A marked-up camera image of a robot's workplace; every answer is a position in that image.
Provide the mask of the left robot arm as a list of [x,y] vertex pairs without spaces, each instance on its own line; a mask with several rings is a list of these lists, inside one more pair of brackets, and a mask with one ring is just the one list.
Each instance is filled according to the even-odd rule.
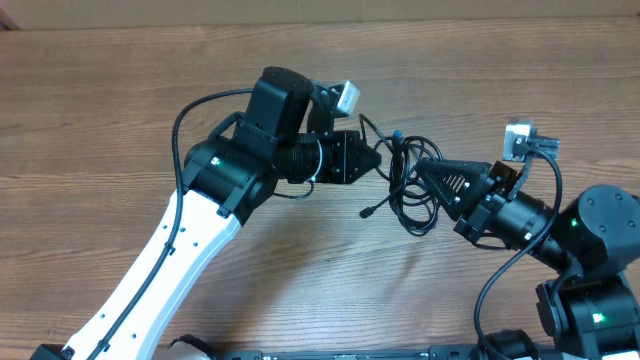
[[354,112],[354,83],[327,86],[268,67],[247,94],[244,111],[173,154],[166,211],[100,310],[65,344],[38,346],[35,358],[151,358],[204,269],[280,181],[350,184],[380,164],[363,135],[334,127]]

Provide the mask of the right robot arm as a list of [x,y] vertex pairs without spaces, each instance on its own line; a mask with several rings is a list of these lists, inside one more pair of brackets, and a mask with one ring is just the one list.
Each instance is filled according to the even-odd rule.
[[474,246],[486,237],[557,276],[536,288],[540,321],[555,348],[584,359],[639,355],[639,302],[626,277],[639,258],[639,199],[612,185],[583,191],[565,208],[522,191],[521,170],[503,162],[421,159],[416,172]]

